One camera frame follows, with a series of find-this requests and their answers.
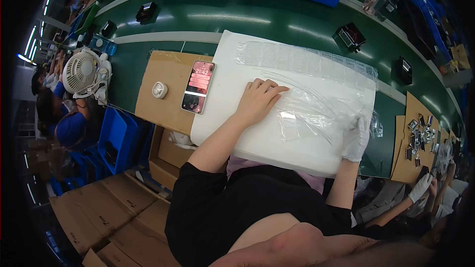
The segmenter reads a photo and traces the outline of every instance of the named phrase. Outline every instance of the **workbench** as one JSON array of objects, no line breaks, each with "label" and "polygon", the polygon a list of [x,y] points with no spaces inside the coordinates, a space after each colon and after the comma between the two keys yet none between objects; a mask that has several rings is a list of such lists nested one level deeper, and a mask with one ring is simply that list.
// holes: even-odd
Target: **workbench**
[{"label": "workbench", "polygon": [[[139,7],[151,1],[158,5],[156,19],[148,24],[136,22]],[[118,47],[109,59],[113,71],[110,102],[134,111],[151,50],[213,56],[219,35],[225,29],[346,56],[378,69],[381,83],[374,110],[383,123],[384,135],[370,140],[361,172],[388,178],[394,150],[395,116],[404,115],[407,91],[420,100],[444,128],[454,122],[463,124],[452,91],[444,88],[440,73],[437,74],[439,64],[427,62],[408,44],[407,38],[404,40],[399,14],[392,13],[390,22],[381,23],[360,12],[358,1],[363,0],[347,0],[346,4],[341,1],[330,8],[308,0],[98,0],[101,10],[94,20],[96,32],[99,33],[108,20],[117,26],[111,36]],[[367,39],[356,54],[341,49],[333,39],[337,28],[349,22],[355,23]],[[412,85],[403,85],[391,70],[400,56],[413,68]]]}]

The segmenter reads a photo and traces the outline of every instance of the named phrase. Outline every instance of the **hand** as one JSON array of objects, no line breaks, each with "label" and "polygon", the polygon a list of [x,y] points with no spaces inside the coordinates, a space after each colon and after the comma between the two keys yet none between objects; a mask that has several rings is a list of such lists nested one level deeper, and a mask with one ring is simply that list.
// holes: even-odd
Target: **hand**
[{"label": "hand", "polygon": [[370,139],[370,122],[364,116],[356,116],[343,136],[343,159],[361,161]]},{"label": "hand", "polygon": [[427,173],[416,183],[411,193],[408,195],[409,199],[412,200],[412,203],[416,203],[416,201],[424,195],[432,182],[432,178],[433,176],[430,173]]},{"label": "hand", "polygon": [[248,82],[242,94],[234,117],[237,122],[248,128],[262,121],[271,108],[279,100],[280,92],[288,91],[289,88],[277,85],[272,80],[255,79]]},{"label": "hand", "polygon": [[454,160],[450,160],[450,162],[448,163],[446,181],[453,180],[454,175],[455,175],[455,162],[454,162]]},{"label": "hand", "polygon": [[437,195],[437,179],[435,177],[432,179],[432,181],[430,181],[429,194],[434,197]]}]

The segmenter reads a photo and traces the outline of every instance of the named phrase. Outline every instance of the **pile of parts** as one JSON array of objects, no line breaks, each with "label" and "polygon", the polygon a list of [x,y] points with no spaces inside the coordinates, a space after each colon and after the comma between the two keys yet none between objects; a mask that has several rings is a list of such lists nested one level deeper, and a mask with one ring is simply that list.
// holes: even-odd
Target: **pile of parts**
[{"label": "pile of parts", "polygon": [[424,116],[419,114],[419,121],[412,120],[408,127],[412,129],[412,135],[409,137],[409,146],[406,149],[406,159],[412,161],[412,156],[415,156],[416,167],[420,166],[420,157],[418,155],[419,148],[422,151],[426,150],[426,145],[430,144],[430,152],[435,154],[439,149],[437,141],[437,130],[431,128],[432,119],[434,116],[429,116],[427,122],[424,121]]}]

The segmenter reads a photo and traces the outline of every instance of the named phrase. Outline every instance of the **phone screen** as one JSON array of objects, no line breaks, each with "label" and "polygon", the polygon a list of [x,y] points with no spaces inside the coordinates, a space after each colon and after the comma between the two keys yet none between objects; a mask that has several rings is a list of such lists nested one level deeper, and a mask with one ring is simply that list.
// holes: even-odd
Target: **phone screen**
[{"label": "phone screen", "polygon": [[181,103],[182,109],[197,114],[202,112],[213,70],[213,63],[195,61],[186,85],[185,95],[183,95],[183,101]]}]

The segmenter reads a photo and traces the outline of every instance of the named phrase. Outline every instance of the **white glove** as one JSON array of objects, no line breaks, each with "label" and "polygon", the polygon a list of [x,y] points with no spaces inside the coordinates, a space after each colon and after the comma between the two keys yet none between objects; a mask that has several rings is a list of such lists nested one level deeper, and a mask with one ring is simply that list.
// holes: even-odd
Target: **white glove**
[{"label": "white glove", "polygon": [[408,197],[412,200],[412,203],[416,203],[416,201],[419,200],[422,195],[424,195],[433,178],[434,176],[432,176],[430,173],[427,173],[416,183],[411,193],[408,195]]},{"label": "white glove", "polygon": [[343,159],[361,161],[370,139],[370,122],[364,116],[356,116],[343,136]]}]

